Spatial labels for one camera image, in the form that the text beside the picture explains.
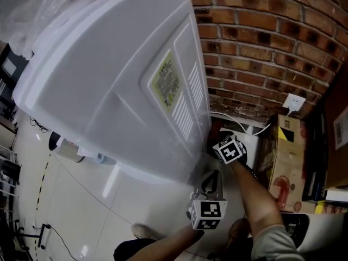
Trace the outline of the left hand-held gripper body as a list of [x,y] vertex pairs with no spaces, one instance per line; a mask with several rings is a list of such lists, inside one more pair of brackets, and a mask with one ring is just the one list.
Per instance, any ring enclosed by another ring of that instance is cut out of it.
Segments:
[[228,201],[191,199],[188,217],[193,230],[206,231],[217,229],[224,219]]

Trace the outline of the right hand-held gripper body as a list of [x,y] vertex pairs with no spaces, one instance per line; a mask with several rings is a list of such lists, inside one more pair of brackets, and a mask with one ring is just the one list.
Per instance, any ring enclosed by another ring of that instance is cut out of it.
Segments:
[[217,158],[224,164],[229,164],[241,159],[243,164],[247,162],[247,149],[235,134],[229,135],[224,140],[213,146]]

